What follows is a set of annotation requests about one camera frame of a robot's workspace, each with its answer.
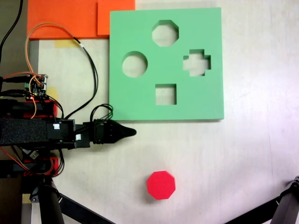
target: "black foam padding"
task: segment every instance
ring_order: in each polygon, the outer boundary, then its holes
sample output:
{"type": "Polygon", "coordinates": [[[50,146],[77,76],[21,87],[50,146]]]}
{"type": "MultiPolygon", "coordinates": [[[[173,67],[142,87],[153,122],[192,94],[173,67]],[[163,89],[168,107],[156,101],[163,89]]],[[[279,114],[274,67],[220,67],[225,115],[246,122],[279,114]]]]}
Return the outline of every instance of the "black foam padding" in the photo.
{"type": "Polygon", "coordinates": [[[0,146],[37,142],[47,142],[46,121],[0,118],[0,146]]]}

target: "square hole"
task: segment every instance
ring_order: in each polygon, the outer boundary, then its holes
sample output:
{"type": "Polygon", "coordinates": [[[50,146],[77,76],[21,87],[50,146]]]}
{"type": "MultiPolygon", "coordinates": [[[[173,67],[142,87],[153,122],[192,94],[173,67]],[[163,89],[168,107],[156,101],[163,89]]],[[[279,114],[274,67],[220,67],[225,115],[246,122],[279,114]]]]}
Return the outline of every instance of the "square hole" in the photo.
{"type": "Polygon", "coordinates": [[[156,84],[156,105],[176,105],[177,85],[156,84]]]}

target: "wire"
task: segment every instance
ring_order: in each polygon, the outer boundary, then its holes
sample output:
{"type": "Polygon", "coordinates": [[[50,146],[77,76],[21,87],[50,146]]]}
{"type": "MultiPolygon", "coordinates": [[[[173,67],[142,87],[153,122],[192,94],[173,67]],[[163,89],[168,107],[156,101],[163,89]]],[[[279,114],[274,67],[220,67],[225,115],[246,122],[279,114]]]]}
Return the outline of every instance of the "wire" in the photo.
{"type": "Polygon", "coordinates": [[[43,22],[43,23],[40,23],[38,25],[36,25],[35,27],[33,27],[28,35],[27,35],[27,38],[26,38],[26,41],[25,41],[25,57],[26,57],[26,62],[27,62],[27,66],[29,68],[29,70],[31,72],[33,72],[33,68],[30,64],[30,61],[29,61],[29,56],[28,56],[28,44],[29,44],[29,38],[31,36],[31,34],[38,28],[38,27],[42,27],[42,26],[54,26],[54,27],[59,27],[59,28],[62,28],[64,29],[72,38],[74,38],[74,35],[64,26],[58,24],[58,23],[54,23],[54,22],[43,22]]]}
{"type": "MultiPolygon", "coordinates": [[[[11,146],[11,148],[12,148],[14,154],[17,156],[17,159],[19,160],[19,162],[23,165],[23,168],[26,168],[27,171],[31,172],[31,169],[29,169],[28,167],[26,167],[26,166],[24,165],[24,163],[22,163],[21,158],[20,158],[20,156],[18,155],[18,153],[17,153],[15,147],[14,147],[14,146],[11,146]]],[[[36,172],[33,172],[33,173],[34,173],[34,174],[39,174],[39,175],[43,175],[43,174],[46,175],[46,174],[51,173],[52,170],[53,170],[53,168],[54,168],[54,163],[53,163],[53,160],[52,160],[51,157],[50,157],[50,162],[51,162],[51,167],[50,167],[50,169],[49,169],[48,171],[46,171],[46,172],[44,172],[44,173],[36,173],[36,172]]]]}
{"type": "Polygon", "coordinates": [[[10,75],[7,75],[7,76],[5,76],[5,77],[3,77],[3,79],[7,79],[7,78],[10,78],[10,77],[12,77],[12,76],[17,76],[17,75],[20,75],[20,74],[31,74],[32,76],[38,76],[38,77],[42,77],[41,75],[38,75],[38,74],[36,74],[36,73],[34,73],[34,72],[30,72],[30,71],[21,71],[21,72],[17,72],[17,73],[14,73],[14,74],[10,74],[10,75]]]}
{"type": "Polygon", "coordinates": [[[20,167],[22,167],[24,170],[28,171],[28,168],[26,168],[25,166],[23,166],[21,163],[19,163],[14,157],[12,157],[10,154],[7,153],[7,151],[4,150],[4,148],[0,147],[0,149],[2,150],[2,152],[4,152],[9,158],[11,158],[13,161],[15,161],[20,167]]]}
{"type": "Polygon", "coordinates": [[[15,147],[11,146],[11,148],[12,148],[14,154],[18,157],[18,159],[21,160],[21,158],[20,158],[19,154],[17,153],[17,150],[15,149],[15,147]]]}
{"type": "Polygon", "coordinates": [[[58,24],[58,23],[53,23],[53,22],[44,22],[44,23],[40,23],[38,25],[36,25],[35,27],[33,27],[30,32],[27,35],[26,38],[26,42],[25,42],[25,57],[26,57],[26,62],[28,65],[28,68],[31,72],[33,72],[33,68],[30,64],[30,60],[29,60],[29,56],[28,56],[28,45],[29,45],[29,38],[31,36],[31,34],[39,27],[42,26],[54,26],[54,27],[58,27],[58,28],[62,28],[64,29],[79,45],[80,47],[83,49],[83,51],[86,53],[88,60],[90,62],[91,68],[93,70],[93,81],[94,81],[94,87],[93,87],[93,96],[91,97],[90,100],[88,100],[86,103],[84,103],[82,106],[80,106],[78,109],[74,110],[73,112],[71,112],[69,115],[67,115],[65,117],[65,119],[68,119],[71,115],[73,115],[74,113],[78,112],[79,110],[83,109],[84,107],[86,107],[95,97],[97,91],[98,91],[98,87],[99,87],[99,77],[98,77],[98,72],[97,69],[94,65],[94,62],[92,60],[92,58],[90,57],[88,51],[85,49],[85,47],[82,45],[82,43],[64,26],[58,24]]]}
{"type": "Polygon", "coordinates": [[[47,94],[44,94],[43,96],[35,96],[33,93],[27,92],[25,90],[6,90],[3,92],[0,92],[0,96],[3,97],[34,97],[37,98],[38,100],[50,100],[53,102],[62,112],[61,119],[64,119],[64,111],[61,106],[61,104],[55,100],[53,97],[48,96],[47,94]]]}
{"type": "Polygon", "coordinates": [[[79,110],[83,109],[84,107],[86,107],[95,97],[95,95],[97,94],[98,91],[98,87],[99,87],[99,76],[98,76],[98,72],[97,69],[93,63],[92,58],[90,57],[88,51],[85,49],[85,47],[81,44],[81,42],[74,37],[74,40],[76,40],[78,42],[78,44],[81,46],[81,48],[84,50],[84,52],[86,53],[88,60],[90,62],[91,68],[93,70],[93,82],[94,82],[94,86],[93,86],[93,96],[90,98],[90,100],[88,100],[86,103],[84,103],[82,106],[80,106],[78,109],[74,110],[73,112],[71,112],[69,115],[67,115],[65,117],[65,119],[70,118],[71,115],[73,115],[74,113],[78,112],[79,110]]]}
{"type": "Polygon", "coordinates": [[[64,170],[64,164],[65,164],[64,163],[64,156],[63,156],[63,153],[62,153],[61,149],[59,149],[58,151],[59,151],[59,154],[60,154],[60,163],[59,163],[57,171],[52,176],[59,176],[59,175],[61,175],[61,173],[64,170]]]}
{"type": "Polygon", "coordinates": [[[110,120],[112,117],[113,117],[113,107],[110,104],[101,104],[99,106],[96,106],[90,114],[90,123],[93,124],[93,126],[85,126],[85,127],[79,128],[74,133],[75,134],[84,133],[84,132],[88,131],[90,128],[95,128],[95,127],[100,126],[101,124],[104,124],[105,122],[110,120]],[[93,116],[99,107],[107,108],[109,110],[109,113],[106,114],[105,116],[101,117],[97,121],[93,122],[93,116]]]}
{"type": "Polygon", "coordinates": [[[17,18],[15,19],[13,25],[11,26],[11,28],[9,29],[9,31],[6,33],[6,35],[4,36],[4,38],[3,38],[3,40],[2,40],[2,42],[0,44],[0,64],[1,64],[2,48],[3,48],[4,42],[8,38],[8,36],[10,35],[10,33],[13,31],[14,27],[17,25],[17,23],[19,21],[19,18],[21,16],[21,13],[22,13],[22,8],[23,8],[23,0],[20,0],[20,7],[19,7],[19,12],[18,12],[17,18]]]}
{"type": "MultiPolygon", "coordinates": [[[[35,76],[33,76],[31,79],[30,79],[30,82],[29,82],[29,92],[30,93],[32,93],[31,92],[31,82],[32,82],[32,80],[35,78],[35,76]]],[[[33,101],[33,103],[34,103],[34,114],[32,115],[32,117],[30,118],[30,119],[33,119],[34,117],[35,117],[35,115],[36,115],[36,111],[37,111],[37,107],[36,107],[36,102],[35,102],[35,100],[34,100],[34,97],[32,96],[31,97],[31,99],[32,99],[32,101],[33,101]]]]}

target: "circular hole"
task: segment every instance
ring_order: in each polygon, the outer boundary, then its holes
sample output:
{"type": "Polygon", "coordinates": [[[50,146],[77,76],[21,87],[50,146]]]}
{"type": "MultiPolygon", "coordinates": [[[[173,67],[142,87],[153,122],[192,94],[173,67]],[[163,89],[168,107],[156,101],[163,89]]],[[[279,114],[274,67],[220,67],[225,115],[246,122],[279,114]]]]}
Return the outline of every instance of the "circular hole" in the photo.
{"type": "Polygon", "coordinates": [[[125,75],[137,78],[142,76],[148,68],[148,60],[143,53],[132,51],[125,55],[122,71],[125,75]]]}

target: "octagonal hole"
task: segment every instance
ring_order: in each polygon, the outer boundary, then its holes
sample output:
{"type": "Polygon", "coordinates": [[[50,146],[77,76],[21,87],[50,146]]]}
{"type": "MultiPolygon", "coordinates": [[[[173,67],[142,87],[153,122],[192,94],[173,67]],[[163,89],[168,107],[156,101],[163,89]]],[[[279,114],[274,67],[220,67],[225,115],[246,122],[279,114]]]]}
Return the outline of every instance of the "octagonal hole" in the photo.
{"type": "Polygon", "coordinates": [[[153,27],[152,39],[160,47],[169,47],[178,40],[178,26],[171,20],[160,20],[153,27]]]}
{"type": "Polygon", "coordinates": [[[139,51],[131,51],[124,57],[122,71],[131,78],[142,76],[148,67],[148,60],[145,55],[139,51]]]}

